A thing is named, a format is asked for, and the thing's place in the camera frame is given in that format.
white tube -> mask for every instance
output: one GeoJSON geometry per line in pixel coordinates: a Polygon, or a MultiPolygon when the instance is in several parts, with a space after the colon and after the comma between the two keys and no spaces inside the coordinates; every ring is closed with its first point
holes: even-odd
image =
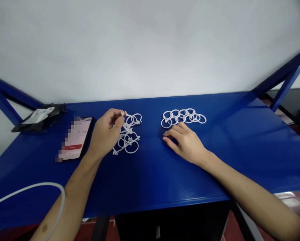
{"type": "Polygon", "coordinates": [[[3,201],[6,200],[6,199],[8,199],[8,198],[10,198],[10,197],[12,197],[12,196],[18,194],[18,193],[20,193],[20,192],[23,192],[23,191],[25,191],[25,190],[27,190],[27,189],[30,189],[30,188],[33,188],[33,187],[37,187],[37,186],[55,186],[55,187],[57,187],[57,188],[60,189],[61,194],[62,194],[62,200],[61,200],[61,206],[60,206],[59,215],[58,215],[57,220],[56,220],[56,222],[55,222],[55,224],[54,224],[54,226],[53,226],[53,228],[52,228],[52,230],[51,230],[51,233],[49,234],[49,236],[48,236],[48,238],[47,238],[47,240],[49,240],[49,239],[51,238],[51,236],[52,236],[52,234],[53,234],[53,232],[54,232],[54,230],[55,230],[55,228],[56,228],[56,226],[57,226],[57,224],[58,224],[60,218],[61,218],[62,211],[63,211],[63,208],[64,208],[64,203],[65,203],[65,190],[64,190],[63,186],[61,186],[60,184],[55,183],[55,182],[41,182],[41,183],[33,184],[33,185],[24,187],[24,188],[22,188],[22,189],[20,189],[20,190],[17,190],[17,191],[15,191],[15,192],[13,192],[13,193],[11,193],[11,194],[8,194],[7,196],[1,198],[1,199],[0,199],[0,203],[3,202],[3,201]]]}

blue table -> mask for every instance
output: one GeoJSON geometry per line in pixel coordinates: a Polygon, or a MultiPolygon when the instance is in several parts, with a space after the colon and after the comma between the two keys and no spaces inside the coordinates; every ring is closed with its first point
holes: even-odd
{"type": "MultiPolygon", "coordinates": [[[[65,185],[79,161],[55,163],[74,116],[95,119],[109,108],[142,114],[134,154],[110,152],[102,161],[85,217],[227,200],[216,181],[162,141],[166,110],[194,108],[192,123],[205,147],[272,193],[300,190],[300,137],[251,92],[67,104],[68,112],[45,133],[20,134],[0,157],[0,198],[30,184],[65,185]]],[[[0,228],[39,223],[59,195],[37,187],[0,204],[0,228]]]]}

white wall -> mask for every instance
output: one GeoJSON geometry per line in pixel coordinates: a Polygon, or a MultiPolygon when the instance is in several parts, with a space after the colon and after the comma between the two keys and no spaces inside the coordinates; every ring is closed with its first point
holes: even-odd
{"type": "Polygon", "coordinates": [[[0,78],[44,103],[251,90],[298,52],[300,0],[0,0],[0,78]]]}

person's left arm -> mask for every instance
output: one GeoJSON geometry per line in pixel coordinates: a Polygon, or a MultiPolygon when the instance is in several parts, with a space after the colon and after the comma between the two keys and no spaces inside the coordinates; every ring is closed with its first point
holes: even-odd
{"type": "MultiPolygon", "coordinates": [[[[75,239],[98,167],[102,158],[112,150],[119,139],[124,123],[121,112],[123,111],[110,109],[96,122],[89,149],[65,186],[64,209],[50,240],[75,239]]],[[[32,241],[47,240],[56,222],[60,204],[61,196],[58,197],[37,228],[31,238],[32,241]]]]}

hand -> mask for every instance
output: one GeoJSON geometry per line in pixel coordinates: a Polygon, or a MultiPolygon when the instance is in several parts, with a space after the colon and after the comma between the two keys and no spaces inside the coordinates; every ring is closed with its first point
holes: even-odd
{"type": "Polygon", "coordinates": [[[162,139],[175,151],[175,153],[188,162],[205,169],[205,166],[213,153],[203,146],[197,134],[185,123],[179,122],[163,135],[164,137],[162,139]],[[177,140],[178,145],[171,140],[171,137],[174,137],[177,140]]]}
{"type": "Polygon", "coordinates": [[[101,161],[102,158],[111,151],[119,139],[121,127],[124,123],[124,117],[121,112],[124,111],[110,109],[98,119],[94,126],[90,146],[86,155],[101,161]]]}

